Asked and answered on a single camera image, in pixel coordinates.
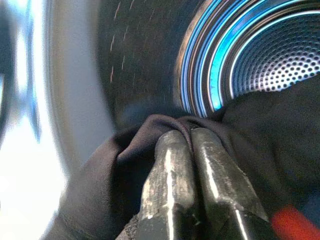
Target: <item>black cloth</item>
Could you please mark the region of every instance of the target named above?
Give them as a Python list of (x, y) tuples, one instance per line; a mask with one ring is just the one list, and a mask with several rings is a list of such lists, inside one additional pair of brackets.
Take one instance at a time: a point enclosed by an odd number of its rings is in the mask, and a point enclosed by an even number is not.
[(151, 115), (140, 127), (103, 143), (68, 184), (46, 240), (115, 239), (139, 212), (141, 191), (158, 138), (180, 131), (214, 131), (248, 175), (265, 210), (299, 207), (320, 183), (320, 77), (282, 92), (239, 97), (210, 119)]
[(130, 222), (125, 225), (124, 229), (116, 240), (135, 240), (137, 236), (137, 231), (139, 227), (139, 216), (134, 215)]

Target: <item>black fabric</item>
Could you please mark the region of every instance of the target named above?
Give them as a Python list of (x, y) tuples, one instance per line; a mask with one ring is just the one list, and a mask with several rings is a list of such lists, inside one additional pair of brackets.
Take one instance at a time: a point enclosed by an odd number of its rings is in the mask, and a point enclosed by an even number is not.
[(125, 225), (124, 229), (116, 240), (135, 240), (137, 236), (137, 230), (139, 225), (138, 215), (134, 215), (133, 218)]
[(214, 131), (270, 216), (287, 204), (299, 207), (320, 183), (319, 81), (316, 76), (282, 92), (250, 93), (210, 119), (151, 115), (140, 129), (120, 132), (70, 179), (45, 239), (73, 239), (65, 232), (74, 239), (115, 239), (138, 213), (155, 144), (172, 129), (184, 135), (191, 153), (192, 128)]

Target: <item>stainless steel drum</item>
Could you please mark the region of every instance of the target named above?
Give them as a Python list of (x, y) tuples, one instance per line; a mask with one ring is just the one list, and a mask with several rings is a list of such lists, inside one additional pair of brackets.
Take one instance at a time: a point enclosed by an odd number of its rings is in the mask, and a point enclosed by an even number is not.
[(206, 1), (177, 61), (183, 108), (206, 117), (253, 91), (281, 91), (320, 74), (320, 2)]

